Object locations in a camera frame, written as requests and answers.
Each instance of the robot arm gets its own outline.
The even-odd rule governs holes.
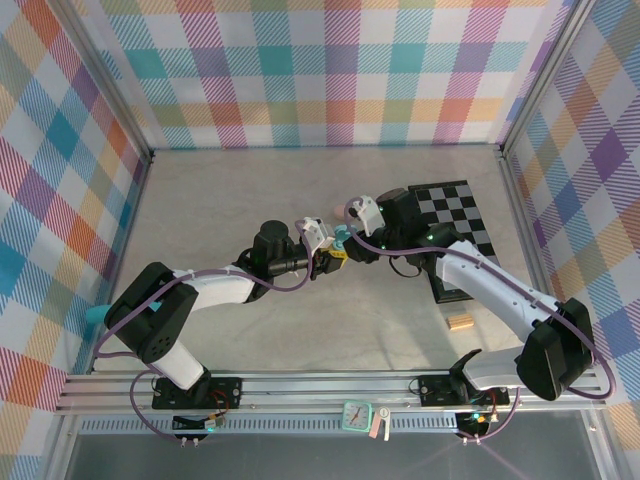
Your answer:
[[[570,331],[508,288],[504,281],[479,267],[489,260],[470,242],[447,225],[428,225],[410,192],[392,190],[375,201],[362,197],[351,214],[362,221],[363,230],[357,232],[358,241],[349,238],[344,242],[348,258],[365,263],[378,260],[380,255],[366,246],[389,251],[425,246],[448,249],[405,257],[410,264],[470,294],[502,319],[524,343],[524,348],[498,352],[478,350],[463,357],[450,370],[463,390],[524,385],[538,396],[554,400],[591,365],[590,352]],[[305,245],[293,242],[286,225],[268,221],[255,236],[253,247],[245,250],[233,265],[225,267],[223,271],[227,274],[194,276],[175,285],[159,304],[144,309],[116,335],[138,358],[193,396],[194,404],[198,404],[198,398],[206,395],[210,374],[178,340],[189,313],[223,303],[259,299],[268,288],[246,278],[247,273],[261,283],[272,284],[275,277],[298,269],[310,268],[313,280],[321,273],[342,267],[343,256],[329,248],[334,240],[331,227],[320,219],[305,218],[303,231],[311,249],[312,265],[309,265]],[[455,252],[467,257],[460,258]],[[491,265],[503,278],[525,288],[539,302],[559,312],[592,338],[588,312],[582,304],[573,299],[561,304]],[[234,271],[244,276],[229,273]],[[109,310],[105,318],[107,328],[113,328],[162,285],[188,273],[170,270],[161,263],[149,265]]]

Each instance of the white cable clip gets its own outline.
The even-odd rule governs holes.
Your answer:
[[[328,248],[336,239],[331,225],[327,225],[321,218],[304,217],[302,227],[304,237],[309,243],[313,255],[319,248]]]
[[[380,213],[380,207],[373,198],[363,195],[360,200],[359,204],[357,202],[353,204],[353,208],[362,222],[365,234],[370,237],[378,228],[385,226],[384,218]]]
[[[483,264],[483,263],[485,263],[485,262],[487,261],[487,257],[485,257],[484,255],[482,255],[481,253],[476,253],[475,261],[476,261],[476,265],[475,265],[475,267],[476,267],[477,269],[480,269],[480,268],[482,268],[482,264]]]
[[[531,296],[533,297],[533,300],[529,301],[529,305],[532,308],[538,308],[538,303],[542,303],[542,297],[544,297],[544,293],[539,292],[537,290],[534,290],[533,292],[531,292],[531,289],[529,289],[529,292],[531,294]]]

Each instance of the plaid wall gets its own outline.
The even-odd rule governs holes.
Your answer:
[[[640,472],[640,3],[596,5],[515,153],[553,288],[591,307],[616,367],[611,412]]]
[[[170,148],[494,141],[571,2],[74,0]]]
[[[143,171],[45,0],[0,2],[0,479],[35,476]]]

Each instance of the teal clock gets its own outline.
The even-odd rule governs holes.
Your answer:
[[[352,432],[368,432],[371,430],[373,406],[367,402],[347,400],[342,410],[342,429]]]

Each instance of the black and white checkerboard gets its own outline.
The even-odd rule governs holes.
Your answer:
[[[482,222],[480,211],[466,180],[413,185],[409,187],[409,191],[415,193],[420,210],[427,214],[429,224],[450,223],[467,240],[472,242],[480,253],[498,264],[489,234]],[[471,299],[462,290],[439,278],[429,276],[429,282],[436,303]]]

